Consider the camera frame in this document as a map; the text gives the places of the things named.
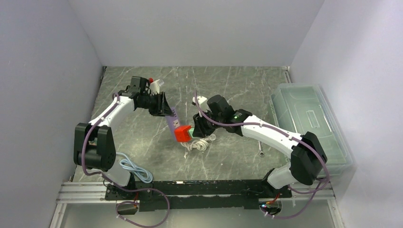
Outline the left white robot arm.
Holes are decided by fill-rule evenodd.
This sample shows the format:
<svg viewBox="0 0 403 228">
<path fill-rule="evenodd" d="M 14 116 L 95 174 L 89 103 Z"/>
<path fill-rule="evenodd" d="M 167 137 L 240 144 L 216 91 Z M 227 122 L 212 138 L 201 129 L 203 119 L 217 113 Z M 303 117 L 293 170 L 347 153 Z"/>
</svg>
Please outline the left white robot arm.
<svg viewBox="0 0 403 228">
<path fill-rule="evenodd" d="M 173 116 L 161 91 L 163 84 L 162 79 L 133 76 L 124 90 L 113 94 L 111 104 L 99 116 L 75 127 L 74 163 L 86 176 L 101 176 L 119 185 L 117 192 L 126 200 L 136 195 L 137 187 L 130 182 L 130 172 L 116 161 L 114 132 L 138 108 L 148 110 L 152 116 Z"/>
</svg>

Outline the light green plug adapter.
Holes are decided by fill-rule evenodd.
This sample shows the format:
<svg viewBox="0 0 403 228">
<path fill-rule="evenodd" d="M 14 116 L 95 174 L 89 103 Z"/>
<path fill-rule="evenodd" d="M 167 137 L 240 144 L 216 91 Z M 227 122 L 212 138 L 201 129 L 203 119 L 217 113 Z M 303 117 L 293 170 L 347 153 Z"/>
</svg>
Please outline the light green plug adapter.
<svg viewBox="0 0 403 228">
<path fill-rule="evenodd" d="M 189 137 L 190 137 L 191 139 L 193 139 L 193 131 L 194 131 L 194 128 L 193 128 L 193 127 L 191 127 L 191 128 L 188 130 L 188 135 L 189 135 Z"/>
</svg>

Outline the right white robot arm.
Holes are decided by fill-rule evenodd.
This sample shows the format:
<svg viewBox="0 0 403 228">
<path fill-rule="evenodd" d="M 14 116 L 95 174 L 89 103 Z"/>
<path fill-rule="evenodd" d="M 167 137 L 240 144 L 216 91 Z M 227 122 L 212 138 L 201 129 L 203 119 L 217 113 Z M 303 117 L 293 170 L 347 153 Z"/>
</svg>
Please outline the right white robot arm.
<svg viewBox="0 0 403 228">
<path fill-rule="evenodd" d="M 329 183 L 327 156 L 314 133 L 300 134 L 276 127 L 249 111 L 233 109 L 221 95 L 211 98 L 194 95 L 192 104 L 198 109 L 193 116 L 193 137 L 205 138 L 223 128 L 228 133 L 266 144 L 289 159 L 285 165 L 269 170 L 262 179 L 262 192 L 267 197 L 274 197 L 281 188 L 295 182 L 310 186 L 321 180 L 321 189 Z M 322 171 L 325 177 L 319 178 Z"/>
</svg>

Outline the red plug adapter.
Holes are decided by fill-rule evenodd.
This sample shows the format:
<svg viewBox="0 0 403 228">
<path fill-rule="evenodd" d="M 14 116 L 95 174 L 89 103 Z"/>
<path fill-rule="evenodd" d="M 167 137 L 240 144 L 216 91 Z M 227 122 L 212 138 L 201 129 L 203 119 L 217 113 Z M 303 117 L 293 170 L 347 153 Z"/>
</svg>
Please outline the red plug adapter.
<svg viewBox="0 0 403 228">
<path fill-rule="evenodd" d="M 181 125 L 174 130 L 174 136 L 179 143 L 186 143 L 192 139 L 191 134 L 189 133 L 189 130 L 191 130 L 192 127 L 190 125 Z"/>
</svg>

